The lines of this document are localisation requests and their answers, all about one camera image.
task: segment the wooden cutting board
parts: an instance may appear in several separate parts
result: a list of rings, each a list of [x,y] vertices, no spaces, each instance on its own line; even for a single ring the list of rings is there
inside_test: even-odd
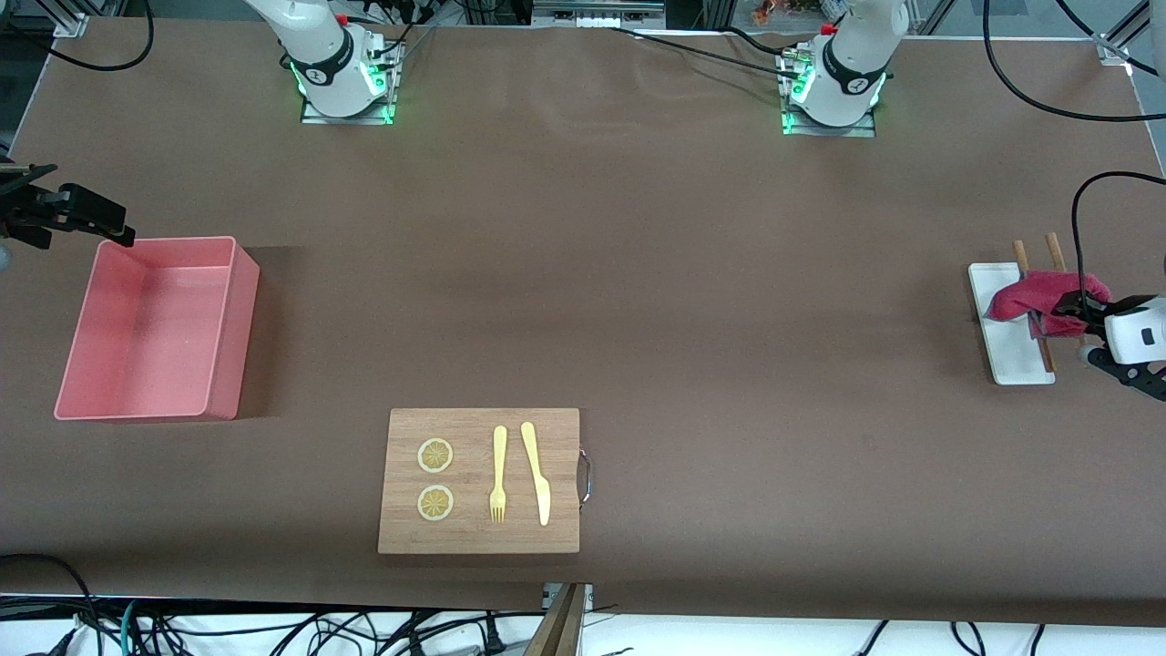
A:
[[[550,520],[539,524],[534,479],[519,426],[539,437],[539,464],[550,482]],[[490,521],[494,487],[493,431],[506,426],[506,521]],[[450,444],[449,467],[431,474],[417,450],[431,438]],[[388,421],[379,553],[578,553],[578,409],[394,409]],[[441,521],[421,516],[417,498],[441,485],[454,508]]]

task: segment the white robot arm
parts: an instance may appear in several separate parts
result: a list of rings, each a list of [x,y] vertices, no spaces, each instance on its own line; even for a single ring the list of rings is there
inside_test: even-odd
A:
[[[382,35],[340,24],[328,0],[244,1],[275,30],[301,91],[319,113],[351,117],[386,93]]]
[[[1084,320],[1086,333],[1101,338],[1102,346],[1081,348],[1081,360],[1123,386],[1166,401],[1166,371],[1150,368],[1166,361],[1166,298],[1137,295],[1107,303],[1087,294],[1084,303],[1083,311],[1075,289],[1053,310]]]
[[[886,80],[886,64],[907,33],[906,0],[850,0],[835,34],[815,36],[800,49],[813,51],[806,80],[791,100],[830,127],[858,122]]]

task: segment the wooden stick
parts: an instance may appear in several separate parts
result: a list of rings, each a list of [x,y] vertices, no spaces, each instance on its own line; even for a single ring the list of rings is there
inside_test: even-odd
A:
[[[1056,270],[1068,270],[1065,266],[1065,253],[1061,252],[1061,241],[1056,238],[1056,232],[1045,234],[1045,242],[1048,244],[1048,254],[1053,255],[1053,268]],[[1084,336],[1077,338],[1077,346],[1086,346]]]
[[[1028,253],[1024,249],[1024,241],[1020,239],[1012,241],[1012,252],[1017,255],[1017,266],[1020,267],[1020,278],[1023,280],[1028,275]],[[1044,338],[1037,338],[1037,345],[1040,347],[1040,359],[1045,362],[1045,372],[1056,374],[1056,362],[1053,360],[1053,352],[1048,350],[1048,341]]]

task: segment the red towel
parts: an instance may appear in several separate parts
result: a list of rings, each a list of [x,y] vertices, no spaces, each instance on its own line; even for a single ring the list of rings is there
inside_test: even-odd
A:
[[[1028,310],[1037,310],[1044,318],[1045,337],[1076,338],[1086,332],[1084,322],[1051,313],[1061,296],[1076,289],[1080,289],[1076,273],[1030,270],[1024,280],[996,291],[988,316],[997,320],[1009,320]],[[1086,274],[1086,289],[1102,302],[1112,299],[1109,287],[1091,273]]]

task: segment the lemon slice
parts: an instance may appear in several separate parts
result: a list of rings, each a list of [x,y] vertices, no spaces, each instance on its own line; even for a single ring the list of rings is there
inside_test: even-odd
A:
[[[454,510],[454,493],[445,486],[429,486],[417,496],[417,513],[430,522],[440,522]]]
[[[430,474],[444,471],[454,461],[454,447],[441,438],[426,440],[417,450],[417,465]]]

